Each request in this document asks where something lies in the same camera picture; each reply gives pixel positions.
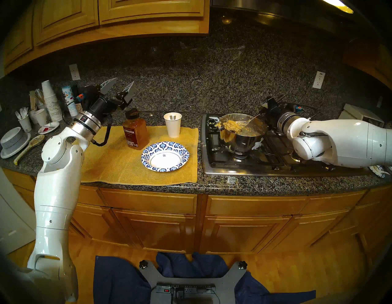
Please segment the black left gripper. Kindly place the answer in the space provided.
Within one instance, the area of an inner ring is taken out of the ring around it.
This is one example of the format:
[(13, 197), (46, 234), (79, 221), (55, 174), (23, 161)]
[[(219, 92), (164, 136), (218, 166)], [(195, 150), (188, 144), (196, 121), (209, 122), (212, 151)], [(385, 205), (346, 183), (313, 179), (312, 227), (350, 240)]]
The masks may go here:
[(118, 78), (112, 78), (100, 84), (100, 87), (90, 88), (90, 113), (98, 120), (104, 120), (116, 110), (129, 106), (134, 95), (134, 81), (116, 94), (110, 93)]

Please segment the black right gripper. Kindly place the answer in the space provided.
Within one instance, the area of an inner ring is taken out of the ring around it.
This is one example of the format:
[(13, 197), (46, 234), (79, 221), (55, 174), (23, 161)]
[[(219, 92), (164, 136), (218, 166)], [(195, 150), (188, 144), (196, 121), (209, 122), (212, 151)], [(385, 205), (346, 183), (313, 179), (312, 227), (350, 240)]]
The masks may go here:
[(282, 116), (282, 108), (274, 97), (267, 97), (266, 103), (262, 104), (261, 115), (266, 115), (269, 129), (277, 129), (278, 120)]

